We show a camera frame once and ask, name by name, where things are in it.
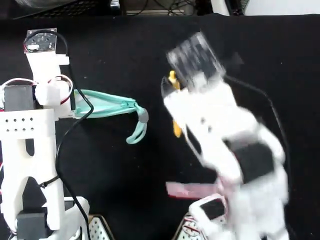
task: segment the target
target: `metal perforated plate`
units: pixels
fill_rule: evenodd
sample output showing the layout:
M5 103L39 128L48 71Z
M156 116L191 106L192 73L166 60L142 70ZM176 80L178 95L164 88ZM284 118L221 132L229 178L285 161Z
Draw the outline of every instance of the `metal perforated plate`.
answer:
M94 217L89 225L91 240L112 240L112 234L99 217Z

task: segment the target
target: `pink tag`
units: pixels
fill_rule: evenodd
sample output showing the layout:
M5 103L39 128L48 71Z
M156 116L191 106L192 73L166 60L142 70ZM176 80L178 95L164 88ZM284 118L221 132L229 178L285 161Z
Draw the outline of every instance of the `pink tag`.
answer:
M170 197L183 199L203 199L212 194L220 194L217 183L179 183L166 182L166 191Z

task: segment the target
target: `circuit board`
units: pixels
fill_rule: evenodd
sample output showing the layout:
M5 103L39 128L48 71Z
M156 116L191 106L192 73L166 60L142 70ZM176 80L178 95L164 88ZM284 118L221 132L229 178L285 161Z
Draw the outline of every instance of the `circuit board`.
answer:
M57 32L56 28L45 28L45 29L34 29L28 30L26 36L30 36L36 31L39 30L49 30L53 32ZM53 52L56 50L57 45L57 36L47 32L41 32L32 38L30 38L24 45L25 53L33 53L33 52Z

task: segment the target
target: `white plastic part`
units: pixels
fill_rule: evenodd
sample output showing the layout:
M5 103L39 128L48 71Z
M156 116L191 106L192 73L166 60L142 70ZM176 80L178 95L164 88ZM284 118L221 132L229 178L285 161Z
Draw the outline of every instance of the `white plastic part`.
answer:
M34 81L47 83L50 79L61 74L55 51L28 52L25 55L29 61Z
M33 156L26 151L25 139L34 141ZM41 184L57 176L53 109L0 113L0 140L4 164L1 212L9 228L16 232L28 177ZM58 230L65 214L62 182L58 179L41 190L47 200L47 224L51 230Z
M186 88L177 90L164 98L164 105L182 128L187 143L200 163L217 170L230 182L241 183L239 163L223 139L253 132L257 121L252 113L237 107L229 85L221 81L205 94L190 93ZM187 127L199 142L201 152L197 152L190 142Z
M60 101L68 96L70 86L65 81L55 81L54 85L59 89L59 104L58 105L45 105L45 109L54 109L54 118L56 121L62 118L72 118L73 112L71 111L71 102L68 99L65 103L60 105Z
M82 206L85 214L89 215L89 203L88 201L81 197L77 196L77 200ZM72 201L71 197L65 197L65 201ZM72 208L65 211L65 216L63 218L63 224L60 230L53 232L53 234L48 237L48 240L72 240L73 236L79 232L81 228L82 240L88 240L87 226L84 217L82 216L79 208L75 204Z
M54 83L39 83L35 87L34 95L42 106L60 106L60 89Z
M69 57L65 54L56 54L55 51L46 52L27 52L26 57L29 61L33 73L33 80L38 83L47 83L49 80L61 74L60 65L69 65ZM69 85L64 81L57 81L60 89L60 97L63 99L68 95ZM45 105L46 109L53 108L55 120L59 118L72 118L70 99L62 105Z
M220 199L224 205L225 212L223 215L210 220L205 211L201 208L203 204L206 204L210 201L213 201L215 199ZM218 235L219 233L223 232L225 230L225 226L227 223L227 213L228 213L228 207L226 200L223 196L220 194L213 194L211 196L207 196L203 199L200 199L194 203L192 203L189 206L189 213L194 217L194 219L197 221L200 230L204 232L206 236L212 236L213 234Z
M226 1L227 0L211 0L211 6L212 6L213 12L215 14L230 16L230 13L226 5Z
M287 182L283 166L278 165L275 173L237 186L228 194L230 221L237 240L256 240L263 235L289 240L284 216Z

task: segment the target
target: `red and white wire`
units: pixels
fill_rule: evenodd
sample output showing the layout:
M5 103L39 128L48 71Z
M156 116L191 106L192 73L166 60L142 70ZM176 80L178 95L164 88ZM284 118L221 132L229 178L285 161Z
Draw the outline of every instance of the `red and white wire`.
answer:
M3 84L1 84L1 87L3 88L3 87L7 86L8 84L10 84L12 82L18 82L18 81L29 82L29 83L32 83L34 85L38 84L36 81L31 80L31 79L16 77L16 78L12 78L12 79L10 79L8 81L5 81Z
M64 75L64 74L60 74L60 75L55 76L54 78L50 79L50 80L48 81L48 83L50 83L52 80L54 80L54 81L61 81L61 80L56 80L56 78L62 78L62 79L64 79L64 80L66 80L67 82L69 82L69 88L70 88L70 90L69 90L69 93L68 93L67 97L65 97L65 98L60 102L60 104L62 105L62 104L64 104L66 101L69 100L69 98L70 98L70 96L71 96L71 94L72 94L72 91L73 91L73 89L74 89L74 83L72 82L72 80L71 80L68 76L66 76L66 75Z

